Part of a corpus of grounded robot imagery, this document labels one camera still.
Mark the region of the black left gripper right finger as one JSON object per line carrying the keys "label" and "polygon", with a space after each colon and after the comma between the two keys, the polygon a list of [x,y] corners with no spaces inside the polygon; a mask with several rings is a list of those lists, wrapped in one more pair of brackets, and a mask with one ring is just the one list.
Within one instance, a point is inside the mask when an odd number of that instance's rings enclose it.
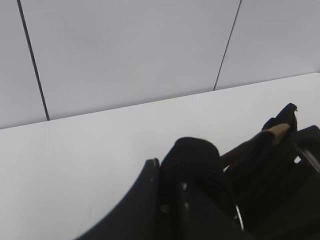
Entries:
{"label": "black left gripper right finger", "polygon": [[301,161],[320,173],[320,129],[309,126],[292,134],[292,144]]}

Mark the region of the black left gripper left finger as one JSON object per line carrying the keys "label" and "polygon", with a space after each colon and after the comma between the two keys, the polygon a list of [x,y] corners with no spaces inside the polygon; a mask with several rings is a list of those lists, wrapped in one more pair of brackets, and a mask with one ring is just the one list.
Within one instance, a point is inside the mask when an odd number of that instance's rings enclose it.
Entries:
{"label": "black left gripper left finger", "polygon": [[121,201],[79,240],[154,240],[159,208],[159,160],[145,162]]}

